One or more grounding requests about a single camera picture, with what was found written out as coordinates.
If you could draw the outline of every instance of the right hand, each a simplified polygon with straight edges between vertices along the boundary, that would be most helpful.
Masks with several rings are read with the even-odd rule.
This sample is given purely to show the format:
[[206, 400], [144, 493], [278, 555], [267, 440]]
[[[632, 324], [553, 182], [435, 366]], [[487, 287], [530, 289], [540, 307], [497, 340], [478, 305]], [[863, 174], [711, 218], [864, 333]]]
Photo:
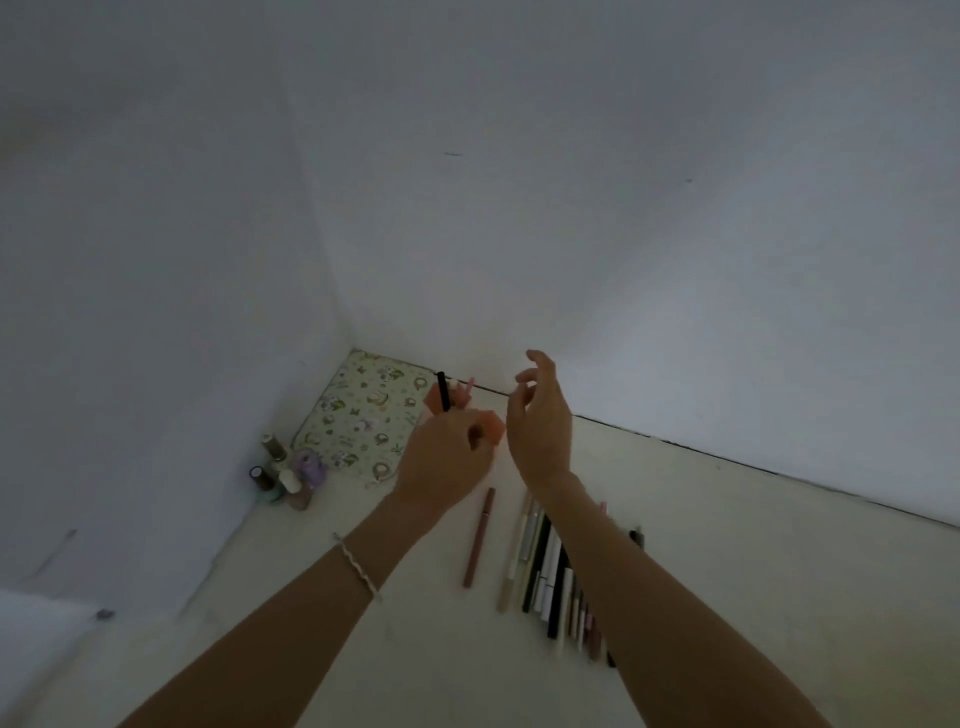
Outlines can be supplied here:
[[516, 375], [507, 405], [507, 443], [523, 482], [534, 494], [570, 472], [573, 415], [557, 381], [557, 367], [543, 352], [529, 350], [537, 366]]

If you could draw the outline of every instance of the right arm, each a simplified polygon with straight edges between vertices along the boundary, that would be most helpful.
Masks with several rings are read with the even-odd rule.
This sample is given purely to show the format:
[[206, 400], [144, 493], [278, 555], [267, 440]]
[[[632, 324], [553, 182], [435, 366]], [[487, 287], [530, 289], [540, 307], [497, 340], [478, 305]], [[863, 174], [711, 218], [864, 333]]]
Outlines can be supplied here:
[[563, 539], [647, 725], [828, 726], [773, 663], [600, 512], [569, 469], [572, 416], [554, 364], [527, 355], [537, 367], [516, 377], [510, 452]]

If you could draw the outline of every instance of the hand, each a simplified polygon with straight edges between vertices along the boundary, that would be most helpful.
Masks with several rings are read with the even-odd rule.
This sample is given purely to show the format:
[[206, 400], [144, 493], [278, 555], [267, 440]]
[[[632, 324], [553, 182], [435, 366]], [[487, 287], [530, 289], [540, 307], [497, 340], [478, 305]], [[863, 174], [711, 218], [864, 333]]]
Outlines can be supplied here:
[[516, 375], [518, 385], [507, 406], [507, 442], [523, 482], [536, 496], [555, 476], [570, 472], [573, 415], [553, 360], [536, 350], [527, 358], [537, 366]]
[[432, 527], [490, 471], [493, 444], [475, 409], [450, 410], [414, 430], [396, 472], [397, 500], [416, 507]]

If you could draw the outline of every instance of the forearm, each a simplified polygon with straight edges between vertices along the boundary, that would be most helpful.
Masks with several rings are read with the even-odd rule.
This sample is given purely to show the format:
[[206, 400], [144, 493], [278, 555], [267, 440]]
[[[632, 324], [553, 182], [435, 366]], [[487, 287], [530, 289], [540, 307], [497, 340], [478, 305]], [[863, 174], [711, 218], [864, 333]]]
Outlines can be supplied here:
[[648, 725], [827, 725], [766, 657], [617, 530], [574, 475], [538, 497]]
[[[379, 588], [433, 520], [395, 496], [345, 538]], [[144, 703], [123, 728], [293, 726], [372, 595], [338, 546]]]

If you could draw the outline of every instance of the floral pattern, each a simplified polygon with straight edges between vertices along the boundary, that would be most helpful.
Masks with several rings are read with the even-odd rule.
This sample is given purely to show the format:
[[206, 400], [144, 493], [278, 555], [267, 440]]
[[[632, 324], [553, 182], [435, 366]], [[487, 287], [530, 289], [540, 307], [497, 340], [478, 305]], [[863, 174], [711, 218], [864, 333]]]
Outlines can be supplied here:
[[367, 352], [347, 357], [294, 438], [329, 468], [365, 481], [394, 475], [434, 376]]

